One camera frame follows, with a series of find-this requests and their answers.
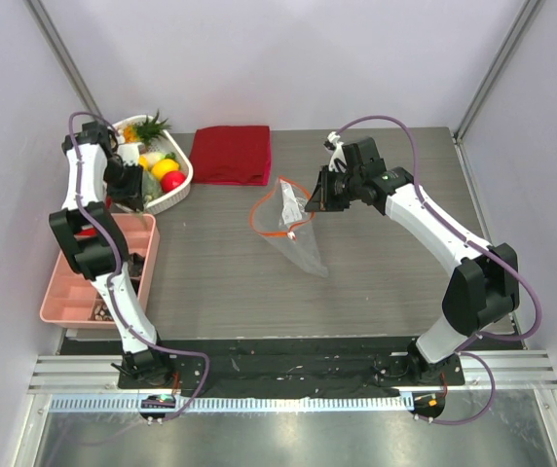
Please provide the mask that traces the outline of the green netted melon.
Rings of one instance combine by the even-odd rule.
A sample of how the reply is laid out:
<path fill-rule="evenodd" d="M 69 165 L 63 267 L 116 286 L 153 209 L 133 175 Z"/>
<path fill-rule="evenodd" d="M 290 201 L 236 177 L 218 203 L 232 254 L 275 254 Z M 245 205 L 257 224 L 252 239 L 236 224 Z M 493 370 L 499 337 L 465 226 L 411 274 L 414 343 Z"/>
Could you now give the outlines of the green netted melon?
<path fill-rule="evenodd" d="M 140 213 L 136 215 L 143 228 L 147 228 L 148 224 L 144 217 L 146 205 L 151 201 L 160 198 L 163 195 L 162 187 L 158 179 L 147 170 L 142 170 L 142 181 L 140 191 Z"/>

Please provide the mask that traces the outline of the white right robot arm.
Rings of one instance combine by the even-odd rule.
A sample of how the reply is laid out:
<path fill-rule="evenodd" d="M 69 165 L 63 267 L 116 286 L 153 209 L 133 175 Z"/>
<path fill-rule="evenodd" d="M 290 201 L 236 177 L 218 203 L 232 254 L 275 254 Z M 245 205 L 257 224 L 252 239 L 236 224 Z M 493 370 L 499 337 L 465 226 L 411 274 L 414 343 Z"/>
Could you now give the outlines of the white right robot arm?
<path fill-rule="evenodd" d="M 408 231 L 449 276 L 441 316 L 407 348 L 405 377 L 430 383 L 455 350 L 519 306 L 516 252 L 490 245 L 439 211 L 409 171 L 386 166 L 372 138 L 345 144 L 332 132 L 324 146 L 331 158 L 306 211 L 342 212 L 361 201 Z"/>

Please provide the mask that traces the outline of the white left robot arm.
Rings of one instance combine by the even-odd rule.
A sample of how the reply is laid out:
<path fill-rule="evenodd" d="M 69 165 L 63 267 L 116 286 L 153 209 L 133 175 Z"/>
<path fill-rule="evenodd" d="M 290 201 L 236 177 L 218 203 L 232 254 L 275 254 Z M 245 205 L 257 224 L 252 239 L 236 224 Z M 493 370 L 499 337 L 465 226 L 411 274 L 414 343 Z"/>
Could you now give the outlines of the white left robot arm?
<path fill-rule="evenodd" d="M 143 168 L 123 162 L 121 138 L 98 118 L 74 129 L 61 148 L 69 165 L 67 193 L 49 225 L 72 271 L 87 279 L 104 301 L 122 343 L 120 375 L 155 388 L 173 379 L 174 365 L 159 349 L 159 334 L 146 317 L 130 276 L 130 253 L 123 231 L 106 201 L 143 208 Z"/>

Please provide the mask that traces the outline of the clear zip bag orange zipper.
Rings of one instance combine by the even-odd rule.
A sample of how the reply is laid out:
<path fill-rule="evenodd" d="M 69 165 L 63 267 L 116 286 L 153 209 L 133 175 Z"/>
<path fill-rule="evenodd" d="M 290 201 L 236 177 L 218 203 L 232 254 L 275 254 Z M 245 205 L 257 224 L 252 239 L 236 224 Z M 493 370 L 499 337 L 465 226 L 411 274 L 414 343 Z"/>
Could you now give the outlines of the clear zip bag orange zipper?
<path fill-rule="evenodd" d="M 272 189 L 252 206 L 249 226 L 303 272 L 327 277 L 316 243 L 315 214 L 305 211 L 309 197 L 298 183 L 277 177 Z"/>

